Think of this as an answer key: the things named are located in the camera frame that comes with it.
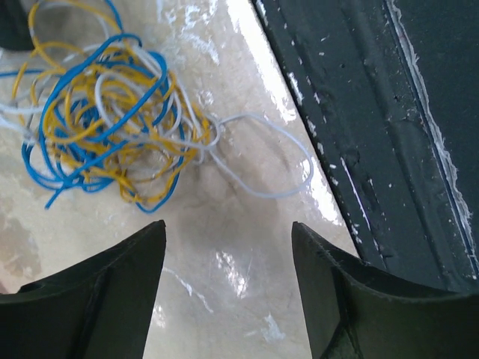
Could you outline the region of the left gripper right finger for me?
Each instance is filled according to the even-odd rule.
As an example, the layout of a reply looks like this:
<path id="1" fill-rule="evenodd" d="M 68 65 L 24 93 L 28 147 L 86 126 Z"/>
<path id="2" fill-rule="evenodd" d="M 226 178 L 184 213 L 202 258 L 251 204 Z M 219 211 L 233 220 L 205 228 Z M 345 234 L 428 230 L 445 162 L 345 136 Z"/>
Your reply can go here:
<path id="1" fill-rule="evenodd" d="M 328 242 L 291 230 L 313 358 L 477 358 L 478 293 L 396 277 Z"/>

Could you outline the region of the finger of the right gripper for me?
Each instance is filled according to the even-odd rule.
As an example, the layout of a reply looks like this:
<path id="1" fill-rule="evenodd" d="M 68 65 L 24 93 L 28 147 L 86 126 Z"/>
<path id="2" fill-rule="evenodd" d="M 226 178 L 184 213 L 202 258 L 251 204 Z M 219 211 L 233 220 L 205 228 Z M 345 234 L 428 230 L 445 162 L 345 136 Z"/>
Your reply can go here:
<path id="1" fill-rule="evenodd" d="M 21 1 L 1 0 L 0 10 L 1 49 L 12 52 L 30 52 L 31 40 L 28 15 Z"/>

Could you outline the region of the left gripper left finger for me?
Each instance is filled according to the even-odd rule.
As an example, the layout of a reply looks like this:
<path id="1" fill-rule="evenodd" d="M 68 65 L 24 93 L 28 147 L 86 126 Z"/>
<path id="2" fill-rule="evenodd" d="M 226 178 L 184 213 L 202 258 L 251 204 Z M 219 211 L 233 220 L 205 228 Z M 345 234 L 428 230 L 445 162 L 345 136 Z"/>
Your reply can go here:
<path id="1" fill-rule="evenodd" d="M 165 258 L 165 222 L 1 296 L 2 358 L 142 358 Z"/>

